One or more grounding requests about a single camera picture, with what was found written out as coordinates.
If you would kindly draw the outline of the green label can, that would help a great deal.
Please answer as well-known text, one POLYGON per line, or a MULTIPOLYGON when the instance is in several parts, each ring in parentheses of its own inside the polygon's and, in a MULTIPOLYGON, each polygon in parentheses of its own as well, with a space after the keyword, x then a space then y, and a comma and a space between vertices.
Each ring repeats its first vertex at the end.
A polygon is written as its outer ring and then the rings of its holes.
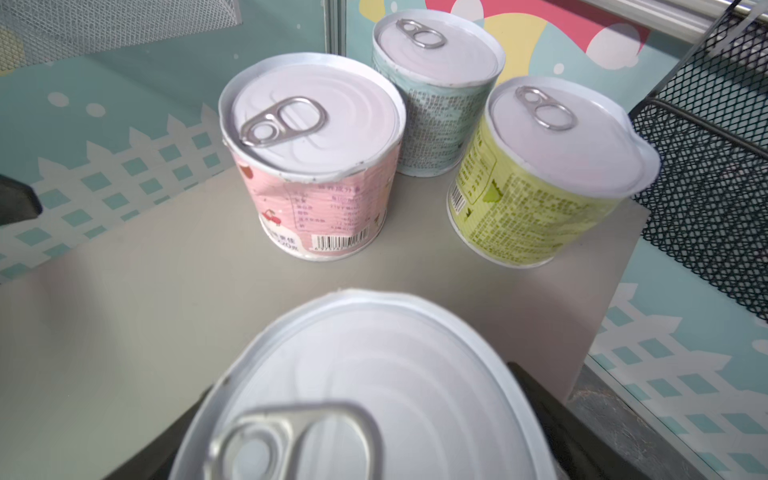
POLYGON ((660 168, 612 99, 564 79, 516 77, 492 90, 447 211, 480 256, 535 268, 649 187, 660 168))

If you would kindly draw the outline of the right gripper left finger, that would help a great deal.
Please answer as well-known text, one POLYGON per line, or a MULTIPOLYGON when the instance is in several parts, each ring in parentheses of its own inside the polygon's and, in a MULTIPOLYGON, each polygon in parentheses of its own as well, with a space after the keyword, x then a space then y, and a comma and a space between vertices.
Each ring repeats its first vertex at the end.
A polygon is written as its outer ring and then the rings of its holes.
POLYGON ((170 478, 173 462, 200 406, 211 388, 203 391, 199 399, 185 411, 170 427, 145 448, 124 462, 104 480, 166 480, 170 478))

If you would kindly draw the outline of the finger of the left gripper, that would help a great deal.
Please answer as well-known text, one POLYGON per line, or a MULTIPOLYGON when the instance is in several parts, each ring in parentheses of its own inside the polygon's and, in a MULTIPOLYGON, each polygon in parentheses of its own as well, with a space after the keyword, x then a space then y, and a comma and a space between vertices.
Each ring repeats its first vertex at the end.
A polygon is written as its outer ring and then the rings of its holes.
POLYGON ((38 218, 43 206, 31 186, 0 176, 0 226, 38 218))

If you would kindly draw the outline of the pink label can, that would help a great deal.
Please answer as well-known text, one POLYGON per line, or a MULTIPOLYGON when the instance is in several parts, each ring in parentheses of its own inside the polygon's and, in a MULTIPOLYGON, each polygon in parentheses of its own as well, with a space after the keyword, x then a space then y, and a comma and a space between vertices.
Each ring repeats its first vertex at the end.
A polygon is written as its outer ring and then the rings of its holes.
POLYGON ((284 252, 349 257, 381 232, 406 108, 373 68, 325 53, 257 62, 222 90, 222 141, 262 228, 284 252))
POLYGON ((174 479, 553 479, 518 382, 466 322, 343 290, 284 314, 214 384, 174 479))

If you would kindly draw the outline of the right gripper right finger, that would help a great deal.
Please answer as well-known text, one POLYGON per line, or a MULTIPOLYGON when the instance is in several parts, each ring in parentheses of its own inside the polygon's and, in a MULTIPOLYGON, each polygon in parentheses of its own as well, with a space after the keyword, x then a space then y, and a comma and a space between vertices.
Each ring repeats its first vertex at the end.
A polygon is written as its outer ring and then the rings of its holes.
POLYGON ((535 412, 555 461, 570 479, 647 479, 520 365, 508 362, 507 367, 535 412))

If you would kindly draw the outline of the teal label can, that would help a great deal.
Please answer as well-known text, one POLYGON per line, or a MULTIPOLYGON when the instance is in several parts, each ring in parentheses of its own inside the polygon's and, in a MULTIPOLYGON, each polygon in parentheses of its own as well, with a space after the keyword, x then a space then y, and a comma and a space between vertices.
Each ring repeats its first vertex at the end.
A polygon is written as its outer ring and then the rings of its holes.
POLYGON ((435 177, 460 163, 506 55, 477 24, 436 10, 404 10, 373 29, 372 64, 406 106, 398 171, 435 177))

